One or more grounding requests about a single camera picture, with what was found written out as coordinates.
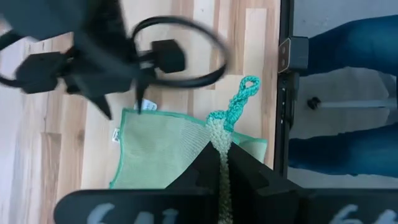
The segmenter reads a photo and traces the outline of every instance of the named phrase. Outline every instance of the wooden floor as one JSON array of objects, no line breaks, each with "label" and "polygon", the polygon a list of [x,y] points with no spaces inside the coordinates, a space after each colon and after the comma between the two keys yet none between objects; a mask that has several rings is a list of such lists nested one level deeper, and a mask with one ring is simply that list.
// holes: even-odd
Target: wooden floor
[{"label": "wooden floor", "polygon": [[[146,98],[160,110],[178,111],[205,119],[226,109],[245,75],[262,79],[261,91],[249,100],[236,130],[269,140],[264,161],[272,166],[275,134],[279,0],[122,0],[126,26],[156,15],[193,18],[222,36],[234,55],[227,75],[198,90],[151,88]],[[7,28],[2,25],[2,32]],[[195,77],[214,69],[218,52],[196,33],[178,27],[148,28],[139,36],[141,49],[153,40],[175,38],[186,48],[189,68],[170,76]],[[22,40],[1,53],[0,71],[12,76],[29,54],[64,51],[64,35],[44,42]],[[134,104],[134,94],[108,95],[114,120],[108,121],[85,99],[62,90],[23,95],[0,86],[0,223],[53,223],[56,202],[77,189],[106,188],[119,159],[111,135],[121,110]]]}]

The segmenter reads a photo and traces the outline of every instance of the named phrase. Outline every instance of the blue jeans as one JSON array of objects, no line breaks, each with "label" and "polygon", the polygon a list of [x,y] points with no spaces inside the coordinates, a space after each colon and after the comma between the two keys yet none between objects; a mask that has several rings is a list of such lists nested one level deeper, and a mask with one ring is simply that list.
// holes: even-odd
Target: blue jeans
[{"label": "blue jeans", "polygon": [[[353,21],[310,39],[302,76],[358,67],[398,75],[398,16]],[[289,166],[331,175],[398,177],[398,123],[289,141]]]}]

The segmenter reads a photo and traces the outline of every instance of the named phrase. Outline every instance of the green mesh bag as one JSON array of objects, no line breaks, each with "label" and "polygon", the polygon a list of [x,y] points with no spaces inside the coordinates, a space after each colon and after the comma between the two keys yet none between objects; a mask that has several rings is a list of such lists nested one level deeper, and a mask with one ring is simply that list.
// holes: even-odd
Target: green mesh bag
[{"label": "green mesh bag", "polygon": [[[263,162],[265,139],[232,133],[233,141]],[[123,109],[121,158],[112,189],[163,189],[195,160],[209,143],[205,122],[191,116]]]}]

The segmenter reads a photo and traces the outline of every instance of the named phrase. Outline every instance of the black machine part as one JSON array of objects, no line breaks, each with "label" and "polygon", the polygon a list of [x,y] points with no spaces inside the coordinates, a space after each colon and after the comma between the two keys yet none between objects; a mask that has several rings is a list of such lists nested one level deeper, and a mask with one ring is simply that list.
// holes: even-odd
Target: black machine part
[{"label": "black machine part", "polygon": [[[30,36],[45,40],[73,32],[74,46],[65,54],[31,55],[17,70],[15,80],[0,76],[3,85],[21,88],[26,93],[54,90],[64,79],[67,93],[79,94],[93,102],[109,119],[105,95],[136,87],[141,111],[142,98],[149,85],[172,88],[198,88],[211,85],[225,73],[229,51],[211,30],[181,17],[159,16],[146,19],[126,37],[119,1],[108,0],[0,0],[0,13],[13,30],[0,37],[0,50]],[[172,24],[205,34],[223,53],[224,64],[198,78],[168,80],[156,74],[185,70],[185,54],[175,40],[152,43],[150,52],[139,52],[137,34],[156,24]],[[55,63],[50,57],[55,56]]]},{"label": "black machine part", "polygon": [[[236,144],[228,161],[233,223],[396,223],[397,189],[303,189]],[[219,177],[220,155],[208,143],[165,189],[74,192],[59,201],[54,220],[57,224],[215,224]]]}]

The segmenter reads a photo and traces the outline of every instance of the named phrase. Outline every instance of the black cable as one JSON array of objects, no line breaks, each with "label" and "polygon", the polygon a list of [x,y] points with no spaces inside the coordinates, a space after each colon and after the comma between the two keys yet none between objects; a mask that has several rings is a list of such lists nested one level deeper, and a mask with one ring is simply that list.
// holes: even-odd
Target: black cable
[{"label": "black cable", "polygon": [[219,41],[215,35],[212,34],[211,30],[206,29],[196,23],[193,23],[181,17],[159,16],[152,17],[140,22],[133,30],[131,37],[133,49],[135,51],[136,45],[134,43],[134,39],[137,33],[142,29],[145,29],[146,27],[156,24],[176,24],[196,29],[206,34],[221,49],[222,53],[224,54],[224,64],[218,70],[202,77],[191,78],[187,80],[161,80],[152,76],[143,76],[138,63],[128,62],[126,60],[123,60],[120,56],[108,52],[104,47],[100,45],[100,43],[95,41],[95,38],[91,34],[87,32],[75,32],[75,44],[80,50],[84,51],[87,56],[91,57],[95,64],[102,67],[103,69],[118,74],[120,76],[135,78],[137,80],[144,78],[146,79],[146,82],[148,84],[179,88],[197,88],[210,85],[222,77],[227,69],[227,64],[229,60],[229,52],[227,47],[221,41]]},{"label": "black cable", "polygon": [[[19,34],[15,33],[13,30],[10,30],[6,34],[0,36],[0,51],[5,49],[6,47],[10,46],[11,44],[17,42],[24,38]],[[17,80],[10,80],[5,78],[4,75],[0,74],[0,83],[9,87],[20,88],[22,87],[23,83]]]}]

